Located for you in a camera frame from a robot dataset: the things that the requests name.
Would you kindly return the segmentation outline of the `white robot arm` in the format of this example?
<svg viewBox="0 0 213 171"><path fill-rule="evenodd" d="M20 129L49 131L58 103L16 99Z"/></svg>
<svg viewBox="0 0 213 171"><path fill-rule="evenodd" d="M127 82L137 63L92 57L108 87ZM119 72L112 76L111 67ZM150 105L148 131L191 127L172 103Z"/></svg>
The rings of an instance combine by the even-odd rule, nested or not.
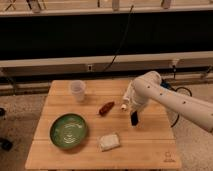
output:
<svg viewBox="0 0 213 171"><path fill-rule="evenodd" d="M161 83L162 77L156 71L134 78L123 95L123 105L130 105L135 112L152 99L213 134L213 103L169 90Z"/></svg>

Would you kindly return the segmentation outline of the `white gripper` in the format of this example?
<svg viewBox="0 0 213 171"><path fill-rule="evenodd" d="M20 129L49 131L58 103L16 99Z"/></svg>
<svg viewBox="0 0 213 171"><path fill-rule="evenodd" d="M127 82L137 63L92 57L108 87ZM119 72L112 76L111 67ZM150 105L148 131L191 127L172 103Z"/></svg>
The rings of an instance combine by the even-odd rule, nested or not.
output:
<svg viewBox="0 0 213 171"><path fill-rule="evenodd" d="M129 110L131 114L131 124L136 126L138 124L138 113L141 112L148 104L148 98L142 96L135 88L135 83L131 81L122 97L121 109Z"/></svg>

